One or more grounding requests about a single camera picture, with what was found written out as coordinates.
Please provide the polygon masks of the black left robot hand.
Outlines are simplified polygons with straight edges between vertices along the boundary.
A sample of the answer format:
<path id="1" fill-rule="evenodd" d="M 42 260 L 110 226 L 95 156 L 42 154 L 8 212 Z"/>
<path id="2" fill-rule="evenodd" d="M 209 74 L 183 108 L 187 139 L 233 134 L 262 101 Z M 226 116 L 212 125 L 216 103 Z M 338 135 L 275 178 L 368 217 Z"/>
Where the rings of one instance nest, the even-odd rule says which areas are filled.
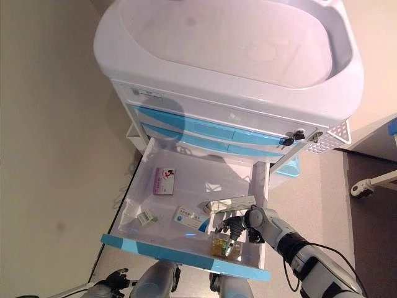
<path id="1" fill-rule="evenodd" d="M 137 280 L 131 280 L 127 278 L 128 268 L 122 268 L 114 271 L 108 275 L 105 279 L 106 285 L 111 289 L 126 289 L 133 287 L 137 284 Z"/>

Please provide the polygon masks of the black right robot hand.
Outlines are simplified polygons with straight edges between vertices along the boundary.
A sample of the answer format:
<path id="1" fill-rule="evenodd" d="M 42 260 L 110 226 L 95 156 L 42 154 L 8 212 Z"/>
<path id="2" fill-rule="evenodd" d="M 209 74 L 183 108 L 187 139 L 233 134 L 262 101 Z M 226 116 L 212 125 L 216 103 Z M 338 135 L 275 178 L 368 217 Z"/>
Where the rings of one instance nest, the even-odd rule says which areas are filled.
<path id="1" fill-rule="evenodd" d="M 244 223 L 243 216 L 234 216 L 230 217 L 216 226 L 215 234 L 219 234 L 220 232 L 226 233 L 230 232 L 229 240 L 227 241 L 224 255 L 227 257 L 231 254 L 234 249 L 234 245 L 236 244 L 238 238 L 241 236 L 242 232 L 245 231 L 246 225 Z"/>

